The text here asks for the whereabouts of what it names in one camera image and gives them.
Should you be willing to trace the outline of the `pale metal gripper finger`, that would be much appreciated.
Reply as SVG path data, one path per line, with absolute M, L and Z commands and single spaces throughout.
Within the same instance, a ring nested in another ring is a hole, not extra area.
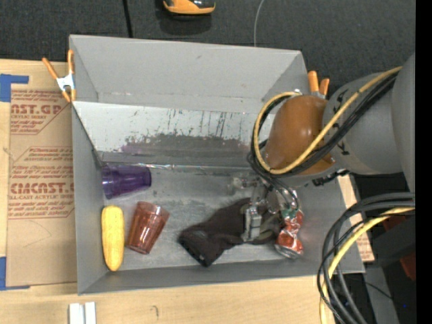
M 258 211 L 251 211 L 251 238 L 257 239 L 261 233 L 262 216 Z
M 244 242 L 247 242 L 250 240 L 250 231 L 251 231 L 251 224 L 252 224 L 252 209 L 250 207 L 244 207 L 242 209 L 242 213 L 243 213 L 243 224 L 244 224 L 242 239 Z

